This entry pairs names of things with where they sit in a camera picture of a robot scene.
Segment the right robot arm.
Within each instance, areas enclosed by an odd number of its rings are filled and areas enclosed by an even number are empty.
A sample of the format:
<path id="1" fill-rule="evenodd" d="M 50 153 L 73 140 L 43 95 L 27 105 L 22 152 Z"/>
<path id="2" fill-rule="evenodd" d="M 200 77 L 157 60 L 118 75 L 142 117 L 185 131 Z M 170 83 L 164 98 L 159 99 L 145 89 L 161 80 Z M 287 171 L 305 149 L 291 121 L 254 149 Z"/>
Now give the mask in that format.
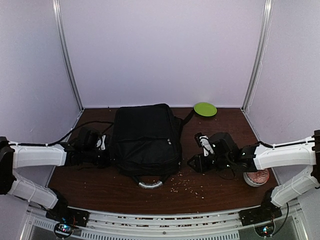
<path id="1" fill-rule="evenodd" d="M 272 221 L 282 216 L 282 206 L 307 191 L 320 187 L 320 132 L 298 141 L 267 144 L 262 141 L 239 148 L 231 135 L 218 132 L 211 137 L 197 133 L 196 143 L 203 152 L 187 165 L 198 173 L 231 169 L 248 177 L 274 167 L 305 165 L 305 169 L 287 182 L 267 190 L 261 205 L 238 214 L 243 226 Z"/>

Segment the black student bag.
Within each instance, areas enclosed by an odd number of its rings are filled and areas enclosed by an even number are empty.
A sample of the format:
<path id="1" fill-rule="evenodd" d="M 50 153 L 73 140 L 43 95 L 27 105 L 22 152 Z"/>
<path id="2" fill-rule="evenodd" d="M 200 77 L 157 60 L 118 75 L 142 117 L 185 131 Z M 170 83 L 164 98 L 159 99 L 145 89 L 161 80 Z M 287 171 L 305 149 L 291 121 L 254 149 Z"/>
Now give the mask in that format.
<path id="1" fill-rule="evenodd" d="M 180 169 L 182 131 L 194 114 L 179 118 L 165 103 L 119 108 L 110 142 L 119 173 L 143 189 L 161 187 Z"/>

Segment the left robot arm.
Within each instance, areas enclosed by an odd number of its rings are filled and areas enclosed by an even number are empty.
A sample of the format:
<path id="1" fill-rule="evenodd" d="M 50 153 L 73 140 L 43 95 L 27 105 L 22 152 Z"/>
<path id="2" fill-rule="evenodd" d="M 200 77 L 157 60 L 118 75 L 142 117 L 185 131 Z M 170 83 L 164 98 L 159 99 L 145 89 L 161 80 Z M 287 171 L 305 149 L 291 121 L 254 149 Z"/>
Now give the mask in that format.
<path id="1" fill-rule="evenodd" d="M 19 143 L 0 138 L 0 193 L 32 202 L 44 209 L 49 216 L 61 222 L 72 217 L 68 201 L 57 190 L 41 186 L 16 170 L 24 167 L 79 166 L 83 163 L 98 168 L 110 166 L 108 143 L 110 136 L 104 131 L 84 123 L 78 127 L 77 137 L 70 142 Z"/>

